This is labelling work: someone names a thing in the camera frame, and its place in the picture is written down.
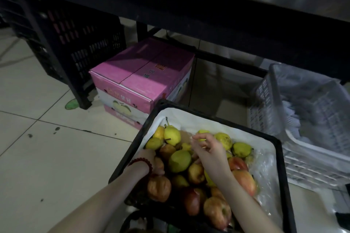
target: hand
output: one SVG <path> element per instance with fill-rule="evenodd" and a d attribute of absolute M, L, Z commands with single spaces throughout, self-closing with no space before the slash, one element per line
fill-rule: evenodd
<path fill-rule="evenodd" d="M 234 178 L 234 176 L 231 173 L 226 151 L 222 144 L 210 133 L 196 134 L 192 138 L 194 139 L 191 142 L 192 150 L 195 152 L 192 158 L 197 159 L 195 163 L 202 162 L 209 177 L 219 189 L 225 186 L 227 179 Z"/>
<path fill-rule="evenodd" d="M 153 171 L 152 173 L 153 174 L 156 174 L 156 175 L 163 175 L 164 174 L 164 170 L 162 169 L 157 169 L 157 166 L 155 164 L 155 161 L 154 161 L 154 157 L 155 157 L 155 151 L 152 150 L 152 149 L 141 149 L 137 156 L 136 156 L 136 159 L 139 158 L 139 157 L 144 157 L 145 159 L 147 159 L 151 165 L 152 165 L 152 168 L 153 168 Z"/>

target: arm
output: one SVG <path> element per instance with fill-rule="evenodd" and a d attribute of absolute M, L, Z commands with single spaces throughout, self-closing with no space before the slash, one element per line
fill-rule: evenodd
<path fill-rule="evenodd" d="M 255 200 L 239 185 L 230 171 L 226 152 L 211 134 L 196 134 L 194 139 L 206 139 L 205 142 L 192 142 L 196 163 L 202 162 L 209 177 L 222 192 L 227 203 L 245 233 L 282 233 L 264 213 Z"/>
<path fill-rule="evenodd" d="M 150 149 L 143 149 L 138 155 L 149 160 L 155 169 L 154 156 L 155 152 Z M 48 233 L 102 232 L 117 207 L 148 172 L 149 166 L 143 161 L 126 167 L 117 179 L 66 216 Z"/>

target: fruit tray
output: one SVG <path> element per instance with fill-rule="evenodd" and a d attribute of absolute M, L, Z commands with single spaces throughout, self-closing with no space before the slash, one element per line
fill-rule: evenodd
<path fill-rule="evenodd" d="M 113 172 L 109 182 L 115 180 L 133 159 L 135 154 L 145 147 L 146 143 L 155 133 L 157 127 L 159 125 L 164 125 L 166 117 L 169 118 L 170 124 L 174 125 L 177 129 L 185 130 L 192 134 L 196 133 L 199 129 L 209 129 L 212 133 L 224 132 L 228 133 L 230 136 L 234 136 L 236 142 L 245 142 L 250 144 L 254 149 L 265 149 L 266 151 L 271 152 L 273 157 L 275 156 L 274 168 L 276 175 L 274 176 L 274 179 L 276 180 L 275 188 L 277 189 L 275 192 L 278 197 L 274 197 L 275 195 L 273 195 L 268 200 L 273 202 L 274 205 L 279 208 L 278 216 L 280 216 L 280 226 L 283 231 L 296 233 L 281 142 L 275 137 L 267 134 L 257 132 L 226 120 L 209 117 L 200 112 L 193 111 L 188 107 L 167 100 L 160 100 L 157 103 L 138 135 L 130 145 L 120 164 Z M 186 213 L 185 208 L 180 205 L 180 201 L 176 198 L 176 194 L 173 193 L 173 189 L 166 202 L 161 203 L 151 200 L 147 195 L 147 183 L 148 179 L 141 180 L 127 197 L 125 203 L 138 209 L 145 210 L 147 213 L 151 213 L 153 217 L 159 218 L 182 230 L 220 232 L 212 227 L 208 219 L 204 217 L 202 210 L 196 216 L 189 216 Z M 199 188 L 206 192 L 210 190 L 203 184 Z M 237 224 L 238 223 L 235 224 L 235 230 L 239 229 Z M 225 231 L 232 232 L 233 228 L 228 226 Z"/>

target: forearm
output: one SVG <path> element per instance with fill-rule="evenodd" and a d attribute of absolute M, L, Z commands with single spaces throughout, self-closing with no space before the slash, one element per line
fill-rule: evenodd
<path fill-rule="evenodd" d="M 148 165 L 142 161 L 127 167 L 116 180 L 75 209 L 49 233 L 102 232 L 116 208 L 148 171 Z"/>
<path fill-rule="evenodd" d="M 245 233 L 282 232 L 234 177 L 230 177 L 228 181 L 226 186 L 219 189 Z"/>

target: right hand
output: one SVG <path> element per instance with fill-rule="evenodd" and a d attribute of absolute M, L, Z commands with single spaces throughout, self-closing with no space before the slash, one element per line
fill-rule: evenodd
<path fill-rule="evenodd" d="M 192 138 L 194 140 L 192 140 L 191 145 L 195 152 L 192 157 L 196 159 L 195 163 L 199 164 L 201 162 L 203 164 L 209 177 L 219 189 L 224 187 L 227 179 L 234 177 L 224 147 L 210 133 L 196 134 Z"/>

